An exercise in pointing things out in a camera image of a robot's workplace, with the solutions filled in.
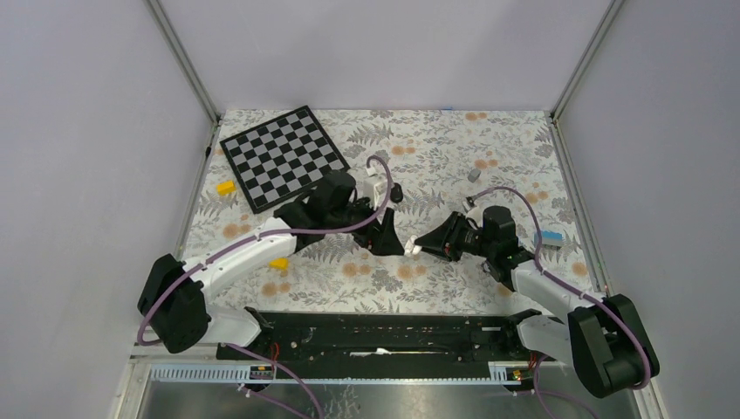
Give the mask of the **white earbud charging case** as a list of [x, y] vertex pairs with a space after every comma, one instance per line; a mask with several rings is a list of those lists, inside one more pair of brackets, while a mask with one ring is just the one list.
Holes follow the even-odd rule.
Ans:
[[418, 236], [413, 235], [404, 244], [404, 255], [405, 256], [412, 257], [412, 256], [418, 255], [421, 252], [422, 247], [416, 243], [417, 239], [418, 239]]

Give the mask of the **black earbud charging case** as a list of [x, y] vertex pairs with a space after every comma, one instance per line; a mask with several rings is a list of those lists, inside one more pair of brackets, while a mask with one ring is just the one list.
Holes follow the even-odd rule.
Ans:
[[395, 182], [393, 184], [393, 187], [390, 190], [390, 197], [389, 200], [392, 203], [401, 203], [404, 199], [404, 194], [401, 185], [398, 182]]

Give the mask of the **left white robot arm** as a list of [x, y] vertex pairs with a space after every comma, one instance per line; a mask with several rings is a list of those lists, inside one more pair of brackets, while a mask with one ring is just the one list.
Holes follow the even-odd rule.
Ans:
[[217, 307], [213, 299], [257, 268], [329, 234], [349, 234], [375, 256], [403, 255], [392, 208], [403, 197], [401, 185], [381, 175], [374, 176], [367, 196], [357, 196], [355, 179], [334, 171], [243, 238], [185, 261], [171, 254], [156, 259], [137, 303], [156, 335], [153, 343], [171, 354], [198, 343], [236, 343], [249, 358], [263, 357], [271, 337], [256, 314]]

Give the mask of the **yellow block near arm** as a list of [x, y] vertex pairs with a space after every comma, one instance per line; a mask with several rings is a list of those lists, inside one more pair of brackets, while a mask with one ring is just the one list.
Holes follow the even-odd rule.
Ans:
[[277, 258], [269, 262], [269, 267], [280, 271], [287, 271], [290, 266], [288, 258]]

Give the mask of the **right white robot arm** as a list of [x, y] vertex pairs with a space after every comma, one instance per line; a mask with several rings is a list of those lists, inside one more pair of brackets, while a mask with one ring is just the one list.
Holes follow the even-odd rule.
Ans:
[[582, 292], [547, 278], [532, 252], [520, 245], [510, 210], [491, 206], [476, 224], [460, 212], [406, 250], [454, 262], [462, 255], [483, 258], [483, 268], [499, 284], [547, 310], [519, 313], [500, 337], [505, 355], [521, 360], [531, 351], [572, 367], [586, 390], [604, 398], [640, 386], [660, 372], [660, 363], [631, 299]]

